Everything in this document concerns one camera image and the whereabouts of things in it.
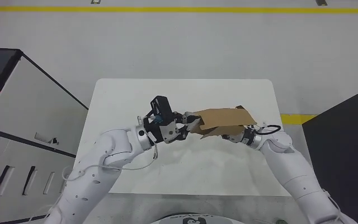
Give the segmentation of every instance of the white cabinet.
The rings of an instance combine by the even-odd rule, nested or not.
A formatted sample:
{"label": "white cabinet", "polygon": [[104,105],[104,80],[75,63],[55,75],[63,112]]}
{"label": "white cabinet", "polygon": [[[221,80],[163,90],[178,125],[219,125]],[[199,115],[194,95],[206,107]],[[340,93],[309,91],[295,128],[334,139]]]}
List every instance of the white cabinet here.
{"label": "white cabinet", "polygon": [[0,49],[0,223],[56,201],[87,111],[22,51]]}

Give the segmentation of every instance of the cable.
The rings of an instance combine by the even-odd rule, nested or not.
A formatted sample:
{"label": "cable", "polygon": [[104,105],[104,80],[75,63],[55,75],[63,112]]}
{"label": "cable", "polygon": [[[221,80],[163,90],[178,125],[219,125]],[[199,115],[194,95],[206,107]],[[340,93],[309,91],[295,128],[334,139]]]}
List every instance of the cable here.
{"label": "cable", "polygon": [[275,130],[273,131],[270,131],[270,132],[258,132],[256,129],[254,129],[253,131],[258,134],[259,136],[266,136],[266,135],[269,135],[269,134],[274,134],[276,132],[278,132],[279,130],[281,130],[281,126],[279,125],[276,125],[276,124],[270,124],[267,126],[268,128],[276,128]]}
{"label": "cable", "polygon": [[[65,181],[77,180],[78,178],[84,176],[84,175],[86,174],[86,170],[89,169],[89,168],[91,168],[91,167],[101,167],[101,168],[115,169],[115,170],[141,170],[141,169],[147,168],[148,166],[150,166],[150,165],[154,162],[154,160],[156,160],[156,159],[158,158],[158,145],[156,144],[156,142],[152,139],[152,137],[148,134],[148,132],[147,132],[145,129],[144,129],[144,132],[146,133],[146,135],[148,136],[148,138],[150,138],[150,140],[152,140],[153,143],[154,143],[154,155],[153,155],[153,160],[152,160],[149,164],[147,164],[147,165],[145,165],[145,166],[143,166],[143,167],[140,167],[140,168],[118,168],[118,167],[113,167],[113,166],[91,165],[91,166],[87,166],[87,167],[86,167],[85,169],[83,169],[83,170],[80,170],[80,171],[78,172],[79,175],[76,176],[76,177],[73,178],[73,179],[68,179],[68,178],[65,177],[64,172],[65,172],[65,170],[69,167],[69,166],[66,166],[66,167],[62,170],[62,173],[61,173],[62,179],[64,179]],[[44,218],[47,218],[47,217],[50,215],[50,212],[51,212],[54,208],[56,208],[56,209],[58,209],[58,211],[59,211],[59,213],[60,213],[60,216],[61,216],[60,223],[61,223],[61,222],[62,222],[62,219],[63,219],[62,211],[61,211],[61,209],[60,209],[59,207],[56,207],[56,206],[57,206],[57,204],[59,203],[60,198],[62,197],[62,195],[63,195],[63,193],[61,193],[61,195],[58,197],[58,199],[56,200],[56,202],[55,202],[53,205],[48,204],[48,205],[45,205],[45,206],[42,206],[41,208],[39,208],[39,209],[38,209],[36,212],[34,212],[34,214],[30,217],[30,219],[29,219],[29,221],[28,221],[27,223],[30,223],[30,222],[32,221],[32,219],[34,218],[35,214],[36,214],[39,210],[41,210],[41,209],[43,209],[43,208],[45,208],[45,207],[49,207],[49,206],[51,206],[51,208],[48,210],[48,212],[46,213],[46,215],[45,215]]]}
{"label": "cable", "polygon": [[342,214],[342,211],[341,211],[341,208],[338,206],[337,202],[335,200],[333,200],[333,198],[331,197],[331,195],[329,194],[328,191],[322,189],[323,192],[325,192],[325,194],[327,195],[327,197],[331,200],[331,202],[336,206],[336,208],[338,209],[338,214],[337,214],[337,217],[335,218],[335,220],[333,221],[333,224],[335,224],[340,218],[341,218],[341,214]]}
{"label": "cable", "polygon": [[[50,216],[50,213],[51,213],[52,209],[54,209],[54,208],[57,206],[57,204],[58,204],[58,202],[60,201],[60,198],[61,198],[61,197],[62,197],[62,193],[61,193],[61,195],[58,197],[58,199],[56,200],[56,202],[55,202],[54,204],[47,204],[47,205],[42,206],[41,208],[39,208],[37,211],[35,211],[35,212],[32,214],[32,216],[30,217],[30,219],[28,220],[27,224],[29,224],[30,222],[32,222],[32,219],[34,218],[35,214],[36,214],[38,211],[40,211],[41,209],[43,209],[43,208],[45,208],[45,207],[51,206],[51,208],[47,211],[47,213],[46,213],[46,215],[45,215],[45,217],[44,217],[44,219],[48,218],[48,217]],[[61,216],[61,220],[60,220],[60,223],[61,223],[61,222],[62,222],[62,211],[61,211],[60,208],[58,208],[58,210],[59,210],[59,213],[60,213],[60,216]]]}

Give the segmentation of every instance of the logo on robot base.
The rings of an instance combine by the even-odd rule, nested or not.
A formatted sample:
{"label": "logo on robot base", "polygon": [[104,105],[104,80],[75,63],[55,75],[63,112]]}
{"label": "logo on robot base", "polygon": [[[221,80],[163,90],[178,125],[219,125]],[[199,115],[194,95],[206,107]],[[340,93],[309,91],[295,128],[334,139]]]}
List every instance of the logo on robot base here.
{"label": "logo on robot base", "polygon": [[197,218],[197,220],[194,218],[184,218],[183,224],[206,224],[206,220],[201,217]]}

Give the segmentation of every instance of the black cable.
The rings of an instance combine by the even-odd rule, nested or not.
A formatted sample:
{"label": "black cable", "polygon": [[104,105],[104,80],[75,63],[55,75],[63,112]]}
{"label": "black cable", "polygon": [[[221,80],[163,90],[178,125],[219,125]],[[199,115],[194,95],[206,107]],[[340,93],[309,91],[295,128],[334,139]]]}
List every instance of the black cable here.
{"label": "black cable", "polygon": [[270,132],[258,132],[256,130],[254,130],[254,132],[255,132],[255,134],[258,134],[259,136],[266,136],[268,134],[274,134],[274,133],[278,132],[279,130],[281,130],[281,126],[276,125],[276,124],[270,124],[267,127],[268,128],[277,128],[277,129],[270,131]]}

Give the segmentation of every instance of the blue component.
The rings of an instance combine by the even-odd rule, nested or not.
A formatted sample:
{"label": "blue component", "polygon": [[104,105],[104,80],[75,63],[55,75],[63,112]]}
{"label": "blue component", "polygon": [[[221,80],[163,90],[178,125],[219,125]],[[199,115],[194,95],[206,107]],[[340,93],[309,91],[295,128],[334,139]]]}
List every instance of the blue component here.
{"label": "blue component", "polygon": [[156,115],[156,118],[155,118],[153,121],[154,121],[155,123],[161,123],[161,122],[163,122],[163,119],[162,119],[161,116]]}

